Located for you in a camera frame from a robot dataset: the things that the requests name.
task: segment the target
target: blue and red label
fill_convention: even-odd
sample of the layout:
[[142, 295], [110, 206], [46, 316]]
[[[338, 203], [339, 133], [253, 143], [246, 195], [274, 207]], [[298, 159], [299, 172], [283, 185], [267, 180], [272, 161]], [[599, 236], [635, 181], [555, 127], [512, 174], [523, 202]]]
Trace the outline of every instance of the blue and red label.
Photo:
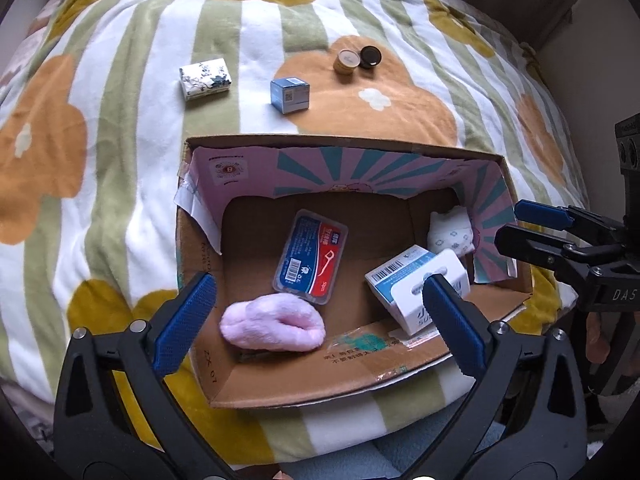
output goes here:
[[330, 290], [341, 243], [339, 227], [310, 216], [299, 216], [280, 271], [280, 283], [322, 298]]

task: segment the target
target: barcode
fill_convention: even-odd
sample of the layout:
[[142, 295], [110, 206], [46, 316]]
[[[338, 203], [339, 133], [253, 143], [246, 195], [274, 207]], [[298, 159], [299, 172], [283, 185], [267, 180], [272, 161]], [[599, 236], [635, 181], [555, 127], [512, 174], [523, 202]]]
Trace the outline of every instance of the barcode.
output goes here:
[[300, 270], [300, 265], [302, 261], [292, 258], [289, 262], [289, 267], [287, 267], [287, 273], [284, 277], [286, 282], [295, 283], [298, 278], [298, 271]]
[[374, 282], [379, 282], [383, 278], [386, 278], [388, 275], [390, 275], [392, 272], [396, 272], [396, 270], [401, 269], [401, 267], [404, 267], [404, 263], [402, 263], [400, 260], [396, 260], [392, 264], [386, 266], [384, 269], [381, 269], [373, 274], [371, 276], [371, 279]]

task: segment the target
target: blue box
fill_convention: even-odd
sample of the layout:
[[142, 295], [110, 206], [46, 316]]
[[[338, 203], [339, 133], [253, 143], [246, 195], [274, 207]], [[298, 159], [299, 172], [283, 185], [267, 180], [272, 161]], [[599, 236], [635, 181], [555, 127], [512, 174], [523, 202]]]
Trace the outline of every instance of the blue box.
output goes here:
[[281, 114], [309, 108], [309, 83], [297, 77], [283, 77], [271, 81], [271, 104]]

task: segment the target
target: white flower center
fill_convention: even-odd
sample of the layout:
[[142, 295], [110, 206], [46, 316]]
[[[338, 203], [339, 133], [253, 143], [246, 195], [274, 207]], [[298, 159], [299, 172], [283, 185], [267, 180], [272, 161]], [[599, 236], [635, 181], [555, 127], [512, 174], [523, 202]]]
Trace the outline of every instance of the white flower center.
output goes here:
[[358, 96], [363, 101], [369, 103], [369, 106], [374, 110], [381, 112], [387, 106], [391, 106], [391, 99], [384, 95], [377, 88], [365, 88], [358, 92]]
[[26, 152], [31, 146], [31, 125], [26, 123], [17, 137], [15, 137], [15, 150], [14, 155], [16, 158], [21, 158], [23, 153]]

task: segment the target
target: metal bolt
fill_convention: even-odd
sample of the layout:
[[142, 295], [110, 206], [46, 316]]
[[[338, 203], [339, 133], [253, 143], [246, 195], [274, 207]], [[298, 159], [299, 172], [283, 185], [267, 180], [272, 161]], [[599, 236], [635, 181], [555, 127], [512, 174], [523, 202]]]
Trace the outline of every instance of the metal bolt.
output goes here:
[[146, 321], [144, 319], [137, 319], [129, 325], [129, 330], [132, 332], [142, 332], [146, 328]]
[[84, 336], [86, 336], [86, 328], [84, 326], [81, 326], [74, 330], [72, 337], [74, 339], [82, 339]]
[[509, 325], [504, 321], [494, 321], [491, 323], [491, 327], [498, 334], [506, 334], [509, 331]]
[[559, 328], [553, 329], [551, 331], [551, 335], [558, 339], [558, 341], [564, 341], [566, 339], [566, 333], [564, 332], [564, 330], [561, 330]]

